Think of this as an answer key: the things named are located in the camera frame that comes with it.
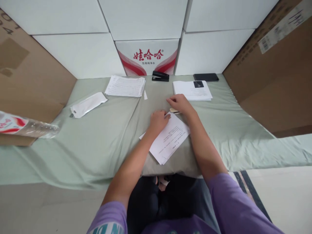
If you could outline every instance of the dark pants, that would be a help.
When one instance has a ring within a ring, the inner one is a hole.
[[[131,193],[127,212],[129,234],[139,234],[148,224],[156,221],[186,218],[194,214],[220,233],[210,193],[203,179],[175,174],[164,192],[158,189],[153,179],[141,177]]]

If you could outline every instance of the purple shirt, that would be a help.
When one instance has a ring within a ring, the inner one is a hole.
[[[212,204],[221,233],[283,233],[243,193],[228,174],[218,174],[209,182]],[[127,212],[120,202],[112,201],[97,212],[87,234],[127,234]],[[162,220],[145,227],[142,234],[216,234],[198,216]]]

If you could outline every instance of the purple sleeve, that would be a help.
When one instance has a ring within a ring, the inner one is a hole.
[[[247,197],[229,174],[209,182],[212,204],[221,233],[283,233]]]
[[[127,234],[127,211],[120,202],[112,201],[101,206],[89,227],[87,234]]]

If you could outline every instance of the person's right hand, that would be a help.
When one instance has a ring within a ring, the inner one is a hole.
[[[192,105],[186,99],[184,94],[176,94],[167,98],[167,102],[177,111],[181,112],[184,115],[190,115],[196,113]]]

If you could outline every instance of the black phone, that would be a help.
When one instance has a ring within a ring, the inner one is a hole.
[[[194,74],[194,79],[197,81],[219,81],[218,76],[216,73],[204,73],[204,74]]]

